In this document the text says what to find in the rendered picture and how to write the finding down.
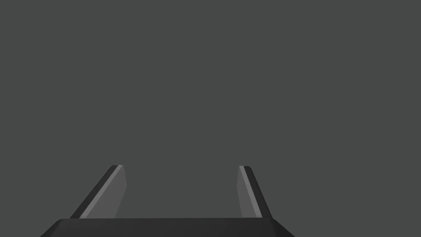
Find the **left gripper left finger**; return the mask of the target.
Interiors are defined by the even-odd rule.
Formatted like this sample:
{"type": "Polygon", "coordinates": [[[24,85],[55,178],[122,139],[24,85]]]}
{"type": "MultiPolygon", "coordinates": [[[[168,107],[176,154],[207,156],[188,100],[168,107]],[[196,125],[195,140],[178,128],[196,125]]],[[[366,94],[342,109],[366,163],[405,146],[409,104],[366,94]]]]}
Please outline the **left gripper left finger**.
{"type": "Polygon", "coordinates": [[[123,165],[112,165],[70,218],[115,218],[127,188],[123,165]]]}

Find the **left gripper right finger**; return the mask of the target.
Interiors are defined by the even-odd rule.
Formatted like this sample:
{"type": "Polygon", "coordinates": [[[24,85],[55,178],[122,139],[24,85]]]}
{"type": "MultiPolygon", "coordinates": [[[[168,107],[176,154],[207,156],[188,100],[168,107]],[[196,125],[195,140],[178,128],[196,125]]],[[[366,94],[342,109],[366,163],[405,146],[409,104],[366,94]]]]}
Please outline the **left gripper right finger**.
{"type": "Polygon", "coordinates": [[[272,218],[270,209],[250,166],[238,167],[236,181],[241,217],[272,218]]]}

